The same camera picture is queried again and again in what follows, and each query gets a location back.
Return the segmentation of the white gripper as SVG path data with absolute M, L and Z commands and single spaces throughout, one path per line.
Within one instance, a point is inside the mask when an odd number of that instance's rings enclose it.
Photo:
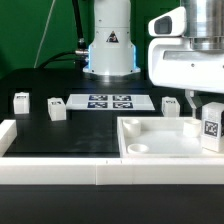
M 194 90 L 224 93 L 224 7 L 180 6 L 151 20 L 148 32 L 150 80 L 186 89 L 195 118 L 202 101 Z

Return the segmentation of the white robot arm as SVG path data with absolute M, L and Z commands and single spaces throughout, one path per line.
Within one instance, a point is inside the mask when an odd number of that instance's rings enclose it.
M 104 82 L 140 69 L 130 40 L 130 0 L 94 0 L 95 37 L 83 71 Z M 148 24 L 148 75 L 156 86 L 224 93 L 224 0 L 180 0 Z

